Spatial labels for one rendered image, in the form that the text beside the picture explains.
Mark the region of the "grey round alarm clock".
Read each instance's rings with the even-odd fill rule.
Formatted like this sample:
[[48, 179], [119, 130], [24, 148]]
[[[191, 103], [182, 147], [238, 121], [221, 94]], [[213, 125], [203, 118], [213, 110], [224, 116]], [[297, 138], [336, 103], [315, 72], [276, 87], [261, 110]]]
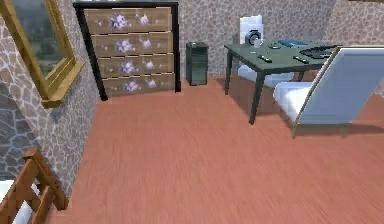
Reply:
[[260, 39], [262, 41], [262, 35], [258, 30], [250, 30], [245, 35], [245, 43], [247, 45], [253, 45], [254, 46], [254, 40]]

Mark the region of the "white chair with wooden frame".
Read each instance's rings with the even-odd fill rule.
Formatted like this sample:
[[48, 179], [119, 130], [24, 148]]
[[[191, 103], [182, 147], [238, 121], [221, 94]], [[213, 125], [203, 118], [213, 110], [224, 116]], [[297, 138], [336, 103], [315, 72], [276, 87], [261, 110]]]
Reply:
[[311, 82], [281, 82], [275, 102], [301, 125], [345, 125], [384, 80], [384, 45], [338, 46]]

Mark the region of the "wooden framed window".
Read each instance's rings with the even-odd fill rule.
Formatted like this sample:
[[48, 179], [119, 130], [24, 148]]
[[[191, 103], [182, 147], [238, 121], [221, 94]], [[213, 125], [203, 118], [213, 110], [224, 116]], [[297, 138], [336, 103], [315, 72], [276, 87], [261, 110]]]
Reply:
[[42, 98], [57, 108], [80, 74], [58, 0], [0, 0], [0, 14]]

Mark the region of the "black wooden chest of drawers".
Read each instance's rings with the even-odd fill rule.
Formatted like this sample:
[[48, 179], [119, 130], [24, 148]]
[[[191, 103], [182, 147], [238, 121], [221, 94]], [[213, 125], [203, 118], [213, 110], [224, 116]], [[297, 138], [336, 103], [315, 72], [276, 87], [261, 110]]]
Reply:
[[181, 90], [176, 1], [76, 0], [100, 98]]

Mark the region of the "teal book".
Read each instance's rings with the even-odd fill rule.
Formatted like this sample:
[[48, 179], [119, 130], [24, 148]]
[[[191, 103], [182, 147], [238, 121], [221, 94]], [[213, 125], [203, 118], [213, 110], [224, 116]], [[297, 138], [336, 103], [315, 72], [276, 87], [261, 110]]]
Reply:
[[308, 44], [297, 40], [278, 40], [278, 43], [289, 48], [304, 47]]

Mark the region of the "dark green bin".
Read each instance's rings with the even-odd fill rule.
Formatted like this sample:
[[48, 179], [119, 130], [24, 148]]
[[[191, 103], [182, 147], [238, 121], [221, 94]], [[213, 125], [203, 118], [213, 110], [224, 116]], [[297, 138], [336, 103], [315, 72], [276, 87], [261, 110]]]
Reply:
[[204, 42], [186, 44], [186, 79], [191, 86], [207, 84], [208, 49]]

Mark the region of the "dark green table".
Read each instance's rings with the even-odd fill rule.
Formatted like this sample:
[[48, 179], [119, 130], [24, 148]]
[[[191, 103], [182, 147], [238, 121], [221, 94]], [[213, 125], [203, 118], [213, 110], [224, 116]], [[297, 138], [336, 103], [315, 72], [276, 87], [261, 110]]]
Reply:
[[[253, 93], [252, 107], [249, 117], [249, 123], [254, 124], [258, 105], [262, 95], [263, 85], [265, 77], [271, 74], [299, 72], [300, 78], [303, 77], [304, 72], [308, 70], [318, 70], [325, 63], [326, 59], [312, 59], [310, 57], [300, 54], [301, 50], [324, 46], [335, 45], [326, 44], [316, 41], [305, 41], [307, 46], [289, 48], [278, 43], [278, 41], [265, 41], [260, 48], [255, 48], [246, 44], [226, 44], [227, 49], [227, 65], [226, 65], [226, 79], [225, 79], [225, 94], [229, 92], [231, 71], [233, 59], [236, 58], [243, 64], [247, 65], [253, 71], [257, 73], [256, 83]], [[278, 44], [280, 49], [270, 49], [268, 46], [271, 44]], [[272, 60], [272, 63], [266, 63], [259, 59], [259, 55], [267, 56]], [[297, 60], [294, 60], [293, 56], [299, 56], [309, 61], [309, 64], [303, 64]]]

